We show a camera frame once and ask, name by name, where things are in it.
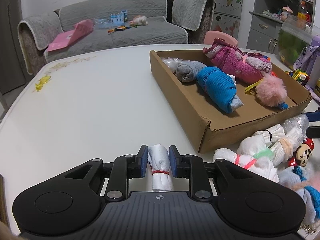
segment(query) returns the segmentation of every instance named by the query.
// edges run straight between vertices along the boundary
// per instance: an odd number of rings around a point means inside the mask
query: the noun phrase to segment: butterfly decal
[[[229,7],[230,5],[233,7],[232,1],[233,1],[233,0],[227,0],[227,7]]]

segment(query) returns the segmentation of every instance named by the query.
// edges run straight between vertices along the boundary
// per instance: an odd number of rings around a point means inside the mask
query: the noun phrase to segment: glass fish tank
[[[282,24],[278,35],[279,57],[290,69],[304,47],[309,47],[314,36],[320,36],[320,29],[293,15]]]

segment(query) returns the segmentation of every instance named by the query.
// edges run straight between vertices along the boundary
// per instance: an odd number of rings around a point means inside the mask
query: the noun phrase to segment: white table
[[[136,154],[141,144],[157,143],[167,148],[175,144],[181,154],[197,155],[151,74],[149,52],[203,47],[124,47],[62,59],[43,67],[0,124],[0,173],[12,231],[19,233],[12,203],[20,192],[87,160],[112,162],[118,156]],[[274,55],[268,56],[286,68]],[[35,83],[52,67],[65,62],[71,63],[52,70],[51,80],[36,92]],[[311,102],[307,110],[315,111],[317,107]],[[315,144],[316,153],[320,143]],[[211,162],[212,156],[209,153],[201,157]],[[150,175],[131,180],[129,191],[150,191]],[[176,190],[188,189],[186,179],[175,179],[174,184]]]

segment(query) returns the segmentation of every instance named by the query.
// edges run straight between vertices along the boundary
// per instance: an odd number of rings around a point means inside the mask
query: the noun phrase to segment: pink chair
[[[207,31],[204,37],[203,44],[212,45],[215,38],[223,39],[226,43],[229,43],[233,46],[238,46],[238,41],[234,37],[230,36],[229,34],[217,31]]]

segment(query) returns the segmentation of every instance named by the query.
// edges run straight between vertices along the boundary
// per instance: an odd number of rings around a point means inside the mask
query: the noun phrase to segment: cabinet door handle
[[[269,28],[268,25],[263,25],[263,24],[261,24],[261,23],[259,23],[259,26],[260,26],[260,28],[262,28],[262,29],[267,29],[267,28]]]
[[[271,42],[272,42],[272,39],[270,39],[270,41],[269,41],[268,51],[270,50],[270,44],[271,44]]]
[[[274,46],[273,46],[273,50],[272,50],[272,53],[274,54],[275,53],[275,48],[276,48],[276,45],[277,45],[277,41],[275,41],[275,44],[274,44]]]

